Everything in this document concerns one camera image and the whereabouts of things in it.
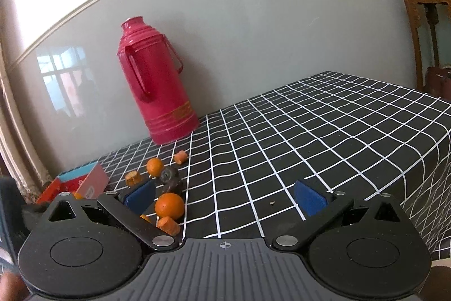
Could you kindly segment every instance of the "finger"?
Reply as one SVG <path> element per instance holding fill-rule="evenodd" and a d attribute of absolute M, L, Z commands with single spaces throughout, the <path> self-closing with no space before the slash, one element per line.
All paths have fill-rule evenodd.
<path fill-rule="evenodd" d="M 0 301 L 22 301 L 28 290 L 20 276 L 5 272 L 0 280 Z"/>

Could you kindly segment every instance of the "gray wall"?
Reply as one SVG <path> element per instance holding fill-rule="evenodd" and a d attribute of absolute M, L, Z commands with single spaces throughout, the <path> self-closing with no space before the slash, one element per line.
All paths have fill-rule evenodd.
<path fill-rule="evenodd" d="M 414 86 L 402 0 L 101 0 L 10 73 L 53 174 L 148 135 L 116 57 L 120 24 L 135 15 L 166 33 L 184 59 L 181 78 L 198 115 L 323 70 Z M 37 62 L 69 47 L 83 48 L 93 80 L 87 94 L 74 79 L 82 112 L 71 117 L 55 110 Z"/>

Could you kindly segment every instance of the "metal screw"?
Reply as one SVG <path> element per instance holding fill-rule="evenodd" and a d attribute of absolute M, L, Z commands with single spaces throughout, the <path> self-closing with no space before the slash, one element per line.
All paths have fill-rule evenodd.
<path fill-rule="evenodd" d="M 169 246 L 174 243 L 174 238 L 172 236 L 167 235 L 159 235 L 157 237 L 154 237 L 152 242 L 156 246 Z"/>
<path fill-rule="evenodd" d="M 298 239 L 296 239 L 294 236 L 290 236 L 290 235 L 283 235 L 283 236 L 279 236 L 276 239 L 276 243 L 279 244 L 280 246 L 294 246 L 298 243 Z"/>

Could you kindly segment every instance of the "cardboard box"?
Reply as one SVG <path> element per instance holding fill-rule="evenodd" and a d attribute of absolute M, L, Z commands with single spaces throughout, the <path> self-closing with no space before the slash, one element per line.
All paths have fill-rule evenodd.
<path fill-rule="evenodd" d="M 95 199 L 103 193 L 108 181 L 100 163 L 85 164 L 59 174 L 42 193 L 37 203 L 51 202 L 61 192 L 78 193 L 86 199 Z"/>

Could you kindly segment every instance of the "black checkered tablecloth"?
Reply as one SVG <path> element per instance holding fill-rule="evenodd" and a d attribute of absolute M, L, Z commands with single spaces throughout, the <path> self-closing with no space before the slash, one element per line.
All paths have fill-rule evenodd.
<path fill-rule="evenodd" d="M 405 87 L 324 72 L 211 113 L 175 143 L 144 139 L 99 161 L 108 189 L 121 190 L 127 172 L 146 175 L 149 158 L 171 164 L 186 150 L 182 237 L 280 234 L 304 219 L 297 179 L 360 199 L 388 192 L 438 259 L 450 256 L 450 108 Z M 153 206 L 148 215 L 155 223 Z"/>

